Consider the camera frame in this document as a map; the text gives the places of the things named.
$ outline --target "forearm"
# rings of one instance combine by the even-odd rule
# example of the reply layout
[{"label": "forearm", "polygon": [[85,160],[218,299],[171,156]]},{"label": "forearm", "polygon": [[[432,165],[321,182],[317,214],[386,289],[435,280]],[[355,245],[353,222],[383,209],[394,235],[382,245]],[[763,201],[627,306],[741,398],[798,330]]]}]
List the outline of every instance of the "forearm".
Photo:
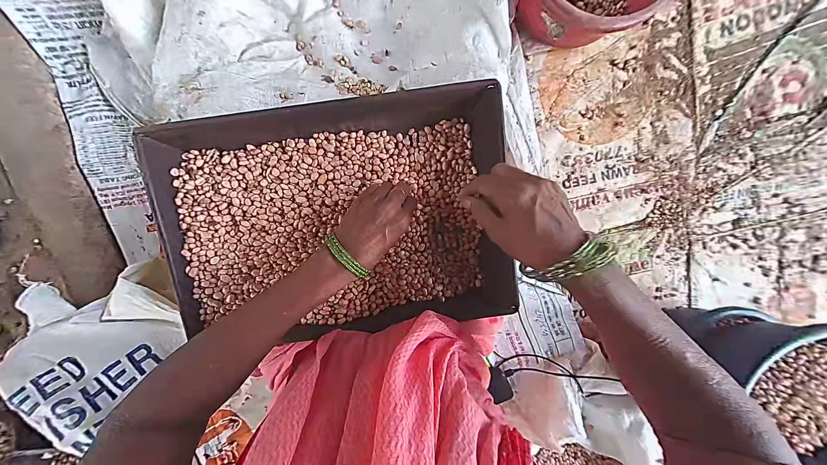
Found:
[{"label": "forearm", "polygon": [[209,416],[299,319],[353,279],[327,249],[314,253],[153,370],[108,416],[84,463],[191,458]]},{"label": "forearm", "polygon": [[761,407],[617,266],[566,287],[597,326],[613,366],[661,439],[667,463],[688,463],[686,447],[705,449],[707,458],[730,451],[798,463]]}]

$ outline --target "black cable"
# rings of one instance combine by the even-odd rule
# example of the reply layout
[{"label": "black cable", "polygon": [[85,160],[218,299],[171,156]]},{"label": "black cable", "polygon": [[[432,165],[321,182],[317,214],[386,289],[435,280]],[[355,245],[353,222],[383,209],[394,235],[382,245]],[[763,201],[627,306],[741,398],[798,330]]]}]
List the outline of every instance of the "black cable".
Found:
[{"label": "black cable", "polygon": [[579,390],[582,395],[586,395],[586,396],[593,395],[595,393],[590,392],[590,393],[586,394],[586,392],[583,390],[583,386],[580,384],[579,380],[614,381],[614,382],[618,382],[618,383],[623,384],[623,382],[621,380],[615,379],[615,378],[609,378],[607,376],[575,375],[573,372],[571,372],[571,370],[564,367],[560,363],[555,362],[551,358],[544,357],[542,355],[537,355],[536,353],[517,353],[517,354],[514,354],[511,357],[503,358],[502,360],[497,362],[496,367],[499,368],[503,363],[506,363],[509,360],[514,360],[515,358],[521,358],[521,357],[535,357],[538,360],[545,360],[546,362],[550,362],[550,363],[554,364],[555,366],[559,367],[561,370],[565,371],[565,373],[549,372],[549,371],[546,371],[546,370],[541,370],[540,368],[518,367],[518,368],[509,368],[507,370],[504,370],[503,374],[505,375],[505,377],[510,378],[514,374],[516,374],[517,372],[536,372],[536,373],[544,373],[546,375],[562,376],[564,378],[571,378],[572,380],[574,380],[575,384],[577,384],[577,390]]},{"label": "black cable", "polygon": [[503,374],[505,374],[505,377],[511,377],[516,372],[537,372],[537,373],[545,373],[547,375],[562,376],[564,378],[621,382],[618,379],[609,378],[607,376],[569,375],[569,374],[565,374],[565,373],[549,372],[549,371],[546,371],[546,370],[541,370],[540,368],[531,368],[531,367],[510,368],[508,370],[503,371]]},{"label": "black cable", "polygon": [[568,376],[566,376],[566,377],[573,379],[575,384],[577,384],[577,390],[579,390],[581,394],[584,393],[583,386],[581,386],[580,382],[577,380],[577,376],[571,370],[564,367],[560,363],[555,362],[551,358],[544,357],[542,355],[537,355],[536,353],[516,353],[516,354],[512,355],[511,357],[503,358],[502,360],[500,360],[499,363],[497,363],[497,368],[501,367],[503,363],[506,363],[509,360],[514,360],[515,358],[522,358],[522,357],[534,357],[534,358],[537,358],[538,362],[540,360],[545,360],[546,362],[550,362],[550,363],[554,364],[556,367],[558,367],[561,370],[563,370],[564,372],[568,373]]}]

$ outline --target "left hand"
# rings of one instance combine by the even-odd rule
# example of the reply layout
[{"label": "left hand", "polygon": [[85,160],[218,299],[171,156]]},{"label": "left hand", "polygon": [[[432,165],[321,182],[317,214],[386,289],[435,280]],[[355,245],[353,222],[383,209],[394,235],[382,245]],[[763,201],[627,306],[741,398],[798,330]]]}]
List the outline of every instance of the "left hand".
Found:
[{"label": "left hand", "polygon": [[339,223],[336,237],[362,266],[373,269],[408,231],[416,209],[411,186],[373,184],[362,192]]}]

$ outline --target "right hand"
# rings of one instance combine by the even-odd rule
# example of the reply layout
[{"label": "right hand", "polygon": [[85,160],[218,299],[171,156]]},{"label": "right hand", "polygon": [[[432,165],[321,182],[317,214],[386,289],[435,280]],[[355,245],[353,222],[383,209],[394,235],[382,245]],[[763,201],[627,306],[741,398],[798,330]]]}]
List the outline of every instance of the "right hand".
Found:
[{"label": "right hand", "polygon": [[505,163],[466,185],[460,201],[505,253],[534,269],[565,260],[587,239],[560,186]]}]

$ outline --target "metal tray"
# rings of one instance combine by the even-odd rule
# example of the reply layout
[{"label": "metal tray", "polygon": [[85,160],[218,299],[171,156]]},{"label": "metal tray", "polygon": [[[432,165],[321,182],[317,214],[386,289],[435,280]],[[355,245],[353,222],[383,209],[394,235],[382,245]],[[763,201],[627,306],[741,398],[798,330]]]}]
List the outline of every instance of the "metal tray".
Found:
[{"label": "metal tray", "polygon": [[[182,152],[216,148],[237,150],[246,144],[261,145],[315,132],[387,130],[407,132],[443,119],[463,117],[471,124],[474,163],[480,173],[490,173],[504,161],[503,106],[500,84],[495,79],[447,84],[416,90],[383,93],[370,97],[344,98],[321,103],[238,113],[135,130],[138,158],[159,226],[161,244],[167,252],[175,293],[187,337],[203,329],[198,302],[193,299],[192,278],[184,271],[181,256],[183,236],[178,226],[170,168],[180,162]],[[426,309],[463,321],[512,314],[519,307],[514,280],[514,261],[488,237],[480,240],[480,272],[483,285],[444,302],[410,302],[395,305],[376,316],[338,325],[294,326],[286,342],[317,339],[334,329],[378,332],[411,319]]]}]

